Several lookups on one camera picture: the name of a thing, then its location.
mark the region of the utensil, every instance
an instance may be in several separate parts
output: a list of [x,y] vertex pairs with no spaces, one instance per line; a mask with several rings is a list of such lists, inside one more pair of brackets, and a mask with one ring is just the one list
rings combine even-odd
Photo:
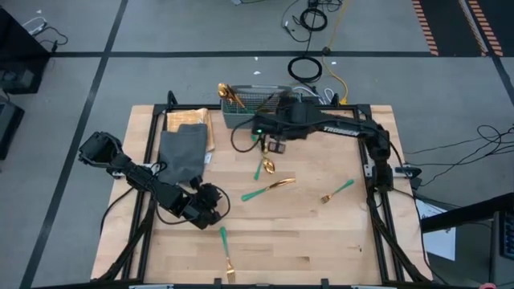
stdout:
[[241,108],[245,108],[243,102],[241,101],[237,93],[235,93],[235,90],[232,89],[228,84],[218,84],[218,96],[220,98],[228,100],[230,104],[232,104],[232,102],[235,101],[239,104]]
[[257,172],[255,172],[255,175],[254,175],[254,180],[258,181],[259,180],[259,175],[260,175],[260,167],[263,166],[263,159],[260,160],[259,162],[259,167],[257,167]]
[[353,185],[353,179],[350,179],[346,182],[346,184],[342,185],[339,189],[336,189],[335,192],[331,193],[331,194],[328,194],[324,197],[321,198],[321,202],[322,203],[327,203],[328,201],[330,201],[331,198],[333,198],[333,196],[336,194],[336,193],[339,193],[340,191],[342,191],[344,188],[348,188],[349,186]]
[[269,145],[269,143],[266,143],[264,145],[263,166],[264,166],[264,170],[266,171],[266,173],[273,174],[273,173],[275,173],[275,163],[272,160],[270,160],[269,158],[266,157],[266,154],[268,152],[268,150],[267,150],[267,146],[268,145]]
[[258,191],[255,191],[253,193],[247,193],[245,195],[243,195],[241,197],[241,201],[248,201],[250,200],[251,198],[255,197],[255,196],[258,196],[260,195],[261,193],[264,193],[266,192],[267,190],[270,190],[270,189],[274,189],[274,188],[277,188],[277,187],[280,187],[282,185],[287,185],[287,184],[291,184],[293,182],[295,182],[296,179],[294,177],[292,178],[287,178],[287,179],[283,179],[282,181],[277,181],[276,183],[272,184],[272,185],[269,185],[267,186],[266,188],[264,189],[260,189]]
[[273,174],[275,173],[275,163],[268,159],[267,157],[263,156],[263,160],[261,161],[264,167],[264,170],[266,173]]
[[226,229],[225,226],[222,226],[219,229],[219,233],[222,235],[223,240],[223,249],[225,249],[225,256],[226,256],[226,277],[228,278],[229,284],[235,283],[235,270],[234,266],[230,263],[230,257],[228,255],[228,242],[226,241]]

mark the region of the wire basket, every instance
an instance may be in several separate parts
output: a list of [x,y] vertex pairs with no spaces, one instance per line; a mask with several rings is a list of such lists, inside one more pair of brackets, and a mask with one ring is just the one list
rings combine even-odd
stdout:
[[[228,100],[222,99],[222,113],[227,128],[234,128],[237,124],[253,117],[257,109],[274,112],[279,104],[277,92],[287,91],[288,94],[282,97],[301,96],[300,93],[292,92],[291,87],[277,85],[237,85],[232,86],[237,96],[241,99],[245,108],[242,108],[236,101],[232,104]],[[251,128],[251,122],[244,124],[240,128]]]

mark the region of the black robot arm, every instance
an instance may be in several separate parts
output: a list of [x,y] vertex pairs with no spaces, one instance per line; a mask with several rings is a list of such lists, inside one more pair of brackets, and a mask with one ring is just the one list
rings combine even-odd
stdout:
[[369,158],[374,161],[372,184],[377,189],[393,187],[393,171],[387,164],[390,157],[389,132],[373,120],[354,120],[321,112],[313,104],[294,103],[279,108],[275,114],[257,112],[252,133],[269,135],[278,142],[306,139],[312,132],[328,132],[362,139]]
[[179,185],[159,181],[151,169],[136,165],[123,153],[121,142],[106,132],[95,132],[80,147],[79,161],[109,174],[123,173],[129,185],[139,191],[149,191],[159,206],[177,218],[184,217],[199,229],[213,225],[222,217],[214,210],[221,198],[212,184],[200,185],[201,178],[191,181],[197,193],[189,193]]

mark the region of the white paper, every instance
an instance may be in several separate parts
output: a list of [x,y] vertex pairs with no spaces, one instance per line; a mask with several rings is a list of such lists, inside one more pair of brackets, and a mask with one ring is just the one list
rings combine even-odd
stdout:
[[[416,200],[421,219],[445,213],[446,210]],[[423,234],[425,250],[440,257],[455,261],[455,228]]]

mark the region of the gray towel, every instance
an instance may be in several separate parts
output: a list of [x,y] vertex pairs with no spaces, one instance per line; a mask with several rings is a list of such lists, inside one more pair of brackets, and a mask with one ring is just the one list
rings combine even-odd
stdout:
[[178,132],[161,132],[159,157],[168,167],[159,180],[174,185],[203,175],[206,146],[206,124],[181,124]]

